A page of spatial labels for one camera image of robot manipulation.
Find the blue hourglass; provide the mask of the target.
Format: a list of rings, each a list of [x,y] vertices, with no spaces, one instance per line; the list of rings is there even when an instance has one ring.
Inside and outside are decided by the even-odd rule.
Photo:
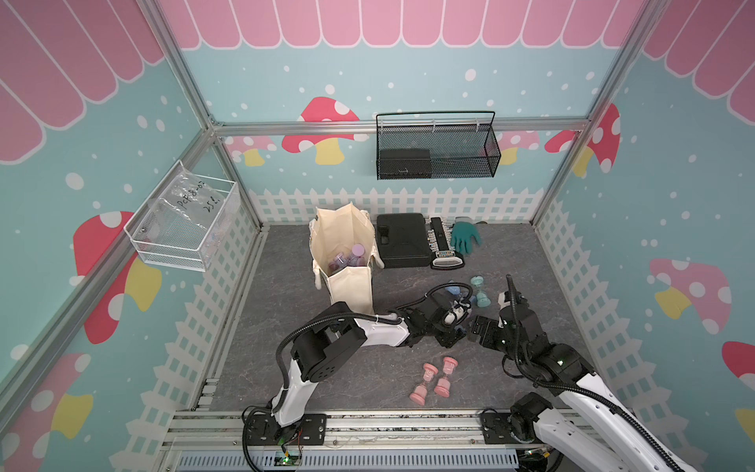
[[[474,289],[466,285],[450,285],[446,287],[446,291],[455,299],[459,301],[465,301],[470,305],[476,302],[476,295]]]

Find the purple hourglass top cluster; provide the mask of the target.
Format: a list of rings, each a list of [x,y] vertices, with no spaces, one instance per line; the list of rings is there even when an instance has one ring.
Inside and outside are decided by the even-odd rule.
[[[328,269],[331,273],[338,273],[349,266],[349,258],[344,253],[336,254],[328,263]]]

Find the cream canvas tote bag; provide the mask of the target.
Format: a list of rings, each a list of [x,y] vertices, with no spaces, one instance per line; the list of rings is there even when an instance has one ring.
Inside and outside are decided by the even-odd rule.
[[[309,229],[316,289],[326,289],[332,304],[344,302],[354,312],[372,314],[373,272],[385,263],[369,214],[351,203],[319,208]]]

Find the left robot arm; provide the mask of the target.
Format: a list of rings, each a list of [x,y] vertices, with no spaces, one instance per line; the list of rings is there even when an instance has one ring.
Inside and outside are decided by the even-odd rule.
[[[332,304],[277,345],[282,386],[271,399],[271,416],[282,428],[299,423],[318,384],[364,347],[412,347],[426,337],[454,346],[466,336],[473,296],[471,285],[447,282],[384,315],[358,313],[344,301]]]

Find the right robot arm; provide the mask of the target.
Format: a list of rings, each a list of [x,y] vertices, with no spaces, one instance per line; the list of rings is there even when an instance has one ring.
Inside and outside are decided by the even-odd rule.
[[[477,317],[473,332],[481,346],[501,352],[534,391],[509,409],[508,431],[521,444],[542,442],[585,471],[690,471],[692,465],[645,428],[575,348],[552,342],[528,300],[506,279],[497,320]],[[574,426],[537,391],[545,389],[597,433]]]

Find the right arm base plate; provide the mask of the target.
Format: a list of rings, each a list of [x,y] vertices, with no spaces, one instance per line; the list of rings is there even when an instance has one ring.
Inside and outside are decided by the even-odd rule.
[[[534,424],[550,409],[540,413],[503,412],[485,409],[478,414],[485,444],[538,444]]]

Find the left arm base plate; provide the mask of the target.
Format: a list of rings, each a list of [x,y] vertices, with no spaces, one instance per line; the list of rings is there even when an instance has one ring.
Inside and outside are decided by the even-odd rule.
[[[322,446],[326,434],[324,414],[305,414],[292,425],[280,426],[267,411],[255,411],[244,420],[243,439],[248,446]]]

